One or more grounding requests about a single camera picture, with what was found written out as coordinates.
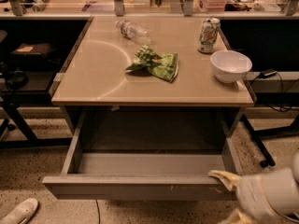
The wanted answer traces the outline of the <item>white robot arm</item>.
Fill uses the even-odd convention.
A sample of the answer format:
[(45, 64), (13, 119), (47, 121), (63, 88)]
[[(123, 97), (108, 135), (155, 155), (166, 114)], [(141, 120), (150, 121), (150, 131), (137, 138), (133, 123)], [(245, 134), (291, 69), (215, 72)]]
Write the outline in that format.
[(217, 224), (269, 224), (277, 219), (299, 224), (299, 154), (291, 168), (271, 173), (240, 176), (211, 170), (208, 175), (234, 192), (240, 204)]

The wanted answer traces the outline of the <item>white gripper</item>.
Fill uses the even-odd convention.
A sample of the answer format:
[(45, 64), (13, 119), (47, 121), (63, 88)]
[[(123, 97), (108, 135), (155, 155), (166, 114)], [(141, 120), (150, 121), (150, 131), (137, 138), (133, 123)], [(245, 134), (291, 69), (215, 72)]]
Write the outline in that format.
[(258, 224), (256, 220), (275, 218), (298, 222), (298, 171), (285, 168), (273, 173), (245, 175), (241, 178), (230, 172), (211, 170), (208, 175), (218, 178), (229, 191), (236, 191), (240, 205), (247, 213), (236, 208), (218, 224)]

